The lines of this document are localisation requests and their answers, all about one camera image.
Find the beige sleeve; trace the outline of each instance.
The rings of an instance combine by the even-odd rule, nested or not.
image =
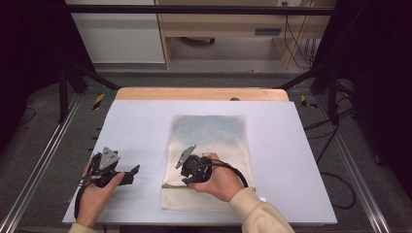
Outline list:
[[[243,233],[294,232],[276,208],[258,199],[252,187],[236,193],[229,205],[241,217]]]
[[[97,231],[90,229],[78,223],[73,223],[69,233],[97,233]]]

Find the towel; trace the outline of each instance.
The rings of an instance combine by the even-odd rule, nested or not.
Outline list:
[[[161,207],[165,210],[233,213],[227,203],[207,193],[187,187],[175,166],[183,150],[196,145],[192,154],[215,152],[221,161],[238,169],[249,186],[256,187],[250,166],[243,116],[184,116],[172,120],[167,167],[161,190]]]

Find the black cable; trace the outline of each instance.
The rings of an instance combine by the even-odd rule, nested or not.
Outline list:
[[[232,172],[234,172],[234,174],[236,174],[236,175],[239,177],[240,181],[242,182],[242,184],[243,184],[245,187],[248,187],[248,182],[246,181],[245,177],[243,176],[243,174],[242,174],[239,170],[237,170],[236,168],[230,166],[228,163],[225,163],[225,162],[220,161],[220,160],[218,160],[218,159],[211,159],[211,160],[212,160],[212,161],[218,161],[219,163],[201,164],[201,165],[198,165],[198,166],[190,167],[190,169],[191,169],[191,170],[196,170],[196,169],[199,169],[199,168],[204,168],[204,167],[209,167],[209,166],[228,168],[228,169],[230,169]]]
[[[294,55],[293,55],[293,53],[292,53],[292,51],[291,51],[291,49],[289,48],[289,46],[288,46],[288,42],[287,42],[287,40],[286,40],[286,33],[287,33],[287,31],[288,31],[288,28],[289,28],[289,21],[288,21],[288,15],[285,15],[285,17],[286,17],[286,23],[285,23],[285,33],[284,33],[284,40],[285,40],[285,46],[286,46],[286,48],[288,49],[288,51],[291,53],[291,56],[292,56],[292,59],[293,59],[293,61],[294,61],[294,64],[296,64],[296,66],[297,67],[299,67],[299,68],[303,68],[303,69],[306,69],[306,68],[311,68],[310,66],[308,66],[308,67],[303,67],[303,66],[300,66],[299,64],[297,64],[297,61],[296,61],[296,59],[294,58]],[[299,45],[297,44],[297,40],[294,38],[294,36],[293,36],[293,33],[292,33],[292,31],[291,31],[291,35],[292,35],[292,37],[293,37],[293,40],[295,41],[295,43],[296,43],[296,45],[297,45],[297,48],[298,48],[298,50],[299,50],[299,52],[300,52],[300,54],[302,54],[302,52],[300,51],[300,48],[299,48]]]
[[[288,49],[288,51],[291,53],[291,56],[292,56],[292,59],[293,59],[294,63],[295,63],[296,66],[299,67],[299,68],[312,68],[312,64],[311,64],[310,60],[306,59],[306,57],[303,55],[302,51],[300,50],[300,44],[299,44],[299,42],[295,39],[295,37],[294,37],[294,35],[293,35],[293,32],[292,32],[291,27],[290,27],[290,25],[289,25],[288,15],[285,15],[285,18],[286,18],[285,33],[284,33],[284,35],[285,35],[285,46],[286,46],[286,48]],[[304,22],[305,22],[306,18],[307,18],[307,16],[304,17],[303,22],[302,22],[302,24],[300,25],[300,29],[299,29],[299,33],[298,33],[299,35],[300,35],[300,33],[302,32],[302,30],[303,30],[303,25],[304,25]],[[287,42],[287,40],[286,40],[286,33],[287,33],[288,29],[289,29],[289,31],[290,31],[290,33],[291,33],[291,35],[292,35],[292,38],[293,38],[293,40],[294,40],[295,45],[297,46],[297,50],[299,51],[299,53],[300,53],[300,55],[302,56],[303,60],[309,65],[309,67],[302,67],[302,66],[300,66],[300,65],[297,64],[296,59],[294,58],[294,55],[293,55],[291,49],[289,48],[288,42]]]
[[[329,146],[330,142],[332,141],[334,135],[336,134],[338,128],[339,128],[339,124],[336,125],[336,128],[335,128],[335,129],[333,130],[333,132],[332,132],[332,135],[330,136],[329,140],[327,140],[326,145],[325,145],[324,148],[322,149],[321,154],[319,155],[318,159],[316,159],[316,164],[317,164],[317,165],[319,165],[319,162],[321,162],[321,159],[322,159],[322,157],[324,156],[325,151],[326,151],[327,147]]]
[[[89,185],[89,183],[88,183],[88,184],[85,184],[85,185],[82,185],[82,186],[80,187],[77,195],[76,195],[75,213],[74,213],[75,219],[77,219],[77,217],[79,216],[80,201],[82,200],[83,193],[85,192],[85,189],[86,189],[86,187],[87,187],[88,185]]]
[[[328,133],[325,133],[324,135],[321,135],[321,136],[310,137],[310,138],[308,138],[308,139],[320,139],[320,138],[326,137],[327,135],[329,135],[329,134],[331,134],[331,133],[333,133],[333,131],[330,131],[330,132],[328,132]]]
[[[81,186],[83,186],[83,185],[85,185],[86,183],[88,183],[88,178],[89,178],[89,176],[90,176],[90,174],[91,174],[91,169],[92,169],[91,164],[93,164],[96,159],[97,159],[97,156],[94,155],[94,156],[91,158],[91,161],[88,163],[88,167],[87,167],[86,173],[82,176]]]
[[[339,100],[337,101],[337,103],[340,103],[341,101],[343,101],[343,100],[345,100],[345,99],[348,99],[347,96],[339,99]],[[343,111],[342,113],[340,113],[340,114],[338,115],[338,116],[339,116],[339,119],[342,119],[342,118],[344,118],[344,117],[352,114],[353,111],[354,111],[354,108],[349,108],[349,109]],[[326,119],[326,120],[323,120],[323,121],[320,121],[320,122],[317,122],[317,123],[313,123],[313,124],[311,124],[311,125],[309,125],[309,126],[306,126],[304,129],[305,129],[305,130],[313,129],[313,128],[318,127],[318,126],[320,126],[320,125],[322,125],[322,124],[324,124],[324,123],[327,123],[327,122],[329,122],[329,121],[331,121],[330,118],[329,118],[329,119]],[[336,134],[336,132],[337,132],[337,130],[338,130],[338,127],[339,127],[339,124],[336,125],[336,128],[335,128],[332,132],[329,132],[329,133],[326,133],[326,134],[325,134],[325,135],[328,135],[328,134],[332,134],[332,135],[331,135],[330,138],[327,140],[327,142],[326,142],[326,144],[325,144],[325,146],[324,146],[321,154],[320,154],[319,157],[316,159],[316,164],[317,164],[318,166],[319,166],[319,163],[320,163],[322,157],[323,157],[324,154],[325,154],[325,151],[326,151],[327,147],[329,146],[329,144],[330,144],[330,142],[332,141],[334,135]],[[338,179],[339,181],[341,181],[341,182],[343,182],[344,184],[346,184],[346,185],[349,187],[349,189],[351,190],[351,192],[352,192],[352,202],[351,202],[351,204],[350,204],[349,206],[339,206],[339,205],[336,205],[336,204],[334,204],[334,203],[332,202],[332,200],[330,199],[331,205],[332,205],[333,207],[338,208],[338,209],[341,209],[341,210],[349,210],[349,209],[351,209],[352,207],[355,206],[356,201],[357,201],[356,193],[355,193],[354,189],[351,187],[351,185],[350,185],[348,182],[346,182],[343,178],[341,178],[341,177],[339,177],[339,176],[337,176],[337,175],[331,174],[331,173],[321,172],[321,175],[331,176],[331,177],[334,177],[334,178]]]
[[[331,202],[332,206],[334,206],[338,209],[342,209],[342,210],[349,210],[349,209],[351,209],[352,207],[355,206],[355,204],[357,203],[357,195],[356,195],[354,189],[351,187],[351,185],[348,182],[346,182],[343,178],[341,178],[339,176],[336,176],[334,174],[331,174],[331,173],[321,172],[321,175],[331,176],[331,177],[334,177],[334,178],[338,179],[339,181],[346,184],[352,192],[352,203],[349,206],[338,206],[338,205],[334,204],[330,199],[330,202]]]
[[[19,125],[22,125],[22,124],[27,123],[28,121],[32,120],[32,119],[37,115],[36,110],[33,109],[33,108],[28,108],[28,107],[27,107],[26,110],[31,110],[31,111],[33,111],[33,115],[32,115],[29,119],[25,120],[24,122],[21,122]]]
[[[311,40],[312,40],[312,46],[311,46],[310,54],[308,54],[309,44],[310,44]],[[310,64],[310,66],[312,66],[313,61],[315,59],[315,47],[316,47],[316,39],[315,38],[313,38],[313,39],[306,38],[305,50],[304,50],[304,54],[305,54],[304,59]]]

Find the black curtain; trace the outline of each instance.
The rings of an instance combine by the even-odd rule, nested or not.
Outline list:
[[[337,4],[346,8],[363,2],[340,0]],[[371,145],[412,198],[411,4],[408,0],[370,0],[350,40],[341,45],[342,53],[333,58],[338,78],[354,83],[353,104]],[[346,17],[331,19],[315,65],[326,58],[349,22]]]
[[[64,64],[78,63],[94,72],[71,14],[50,11],[49,4],[65,1],[0,0],[0,152],[18,126],[28,96],[57,83]]]

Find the white table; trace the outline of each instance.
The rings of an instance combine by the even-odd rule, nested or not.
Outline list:
[[[128,89],[127,92],[154,93],[153,89],[138,90]],[[193,91],[178,90],[187,93]],[[275,93],[271,92],[272,90],[248,90],[260,93],[264,91],[266,94],[263,96],[266,96],[266,99],[271,99],[268,96]],[[198,91],[205,89],[192,92],[193,99],[196,99],[196,94],[193,93]],[[235,97],[247,99],[242,97],[242,91],[245,89],[235,92]],[[119,151],[121,160],[117,171],[130,171],[137,164],[140,164],[141,168],[132,185],[120,186],[115,190],[98,222],[118,225],[240,224],[237,214],[162,210],[160,190],[166,168],[173,115],[243,115],[247,119],[249,155],[258,195],[273,204],[292,225],[336,223],[296,108],[293,102],[286,101],[288,98],[285,99],[285,95],[286,93],[281,94],[282,101],[172,101],[161,100],[163,97],[155,98],[156,100],[136,100],[124,97],[127,95],[120,91],[107,114],[93,153],[109,147]],[[63,222],[75,221],[73,210],[74,201],[70,204]]]

